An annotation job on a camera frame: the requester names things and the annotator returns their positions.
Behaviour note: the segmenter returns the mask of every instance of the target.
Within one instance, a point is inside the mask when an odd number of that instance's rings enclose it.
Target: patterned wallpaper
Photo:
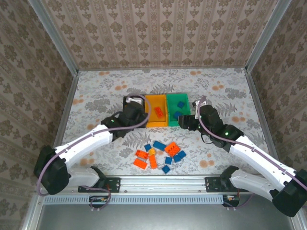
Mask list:
[[[21,225],[72,76],[26,0],[0,1],[0,229]]]
[[[307,168],[307,1],[293,0],[252,71],[282,161]]]
[[[277,0],[43,0],[80,69],[241,66]]]

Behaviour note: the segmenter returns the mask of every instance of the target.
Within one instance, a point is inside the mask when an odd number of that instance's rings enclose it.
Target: toy brick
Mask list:
[[[154,155],[149,156],[149,163],[152,169],[158,168],[158,164]]]
[[[175,112],[174,113],[174,118],[176,119],[176,120],[178,120],[178,118],[180,117],[180,116],[182,116],[183,114],[181,113],[181,112]]]
[[[167,174],[171,169],[166,165],[162,168],[162,171]]]
[[[138,167],[140,167],[140,168],[142,168],[142,169],[145,169],[146,166],[147,166],[147,163],[141,161],[140,159],[135,159],[135,161],[134,161],[133,164],[136,165],[136,166],[138,166]]]
[[[172,158],[166,157],[165,158],[165,164],[172,164]]]
[[[146,152],[148,152],[148,150],[150,150],[152,147],[150,144],[144,145]]]
[[[155,155],[155,150],[153,148],[151,148],[150,150],[148,150],[149,156]]]
[[[184,103],[183,102],[179,102],[177,105],[180,109],[182,109],[184,107]]]
[[[161,110],[160,107],[154,108],[154,111],[155,111],[155,113],[157,114],[158,118],[164,117],[164,114],[163,114],[163,112],[162,112],[162,110]]]
[[[145,159],[145,160],[148,158],[148,153],[147,153],[147,152],[144,152],[144,151],[141,151],[141,150],[137,150],[135,155],[136,155],[137,157],[143,158],[143,159]]]
[[[174,157],[180,152],[180,148],[175,142],[172,142],[165,148],[165,152],[167,152],[170,157]]]
[[[173,157],[173,159],[174,159],[174,162],[175,162],[175,163],[177,163],[177,162],[181,161],[181,157],[180,157],[180,156],[178,156],[178,154],[177,154],[177,155],[175,155],[175,156]]]
[[[186,153],[182,150],[178,153],[178,156],[180,156],[180,158],[184,158],[186,156]]]
[[[166,145],[165,145],[165,144],[162,144],[161,142],[159,142],[159,141],[156,140],[156,141],[154,141],[154,143],[153,143],[153,147],[155,147],[155,148],[157,148],[157,149],[159,149],[159,150],[164,151]]]

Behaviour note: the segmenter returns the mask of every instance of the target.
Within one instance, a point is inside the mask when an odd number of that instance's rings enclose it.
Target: orange block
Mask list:
[[[147,166],[147,163],[141,161],[140,159],[135,159],[135,161],[134,161],[133,164],[136,165],[136,166],[138,166],[138,167],[140,167],[140,168],[142,168],[142,169],[145,169],[146,166]]]
[[[158,168],[158,164],[157,164],[157,161],[155,160],[154,155],[149,156],[149,162],[150,162],[150,166],[152,169]]]
[[[145,160],[148,158],[148,153],[147,153],[147,152],[143,152],[143,151],[141,151],[141,150],[137,150],[135,155],[136,155],[137,157],[143,158],[143,159],[145,159]]]
[[[172,142],[164,149],[164,151],[167,152],[170,157],[174,157],[180,152],[180,148],[175,142]]]

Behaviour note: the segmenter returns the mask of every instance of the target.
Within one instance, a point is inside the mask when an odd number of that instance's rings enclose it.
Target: blue lego brick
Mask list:
[[[174,158],[174,162],[175,162],[175,163],[181,161],[181,157],[180,157],[178,154],[175,155],[173,158]]]
[[[157,148],[159,150],[162,150],[164,151],[164,149],[166,148],[166,145],[165,144],[162,144],[161,142],[155,140],[154,143],[153,143],[153,147],[154,148]]]
[[[172,158],[166,157],[165,158],[165,164],[172,164]]]
[[[182,150],[177,155],[180,156],[180,158],[184,158],[186,156],[186,153]]]
[[[182,109],[184,107],[184,103],[183,102],[179,102],[177,105],[180,109]]]
[[[162,168],[162,171],[167,174],[171,169],[166,165]]]
[[[144,145],[146,152],[148,152],[148,150],[150,150],[152,147],[150,144]]]
[[[176,119],[176,120],[178,120],[178,118],[180,117],[180,116],[182,116],[183,114],[181,113],[181,112],[175,112],[174,113],[174,118]]]

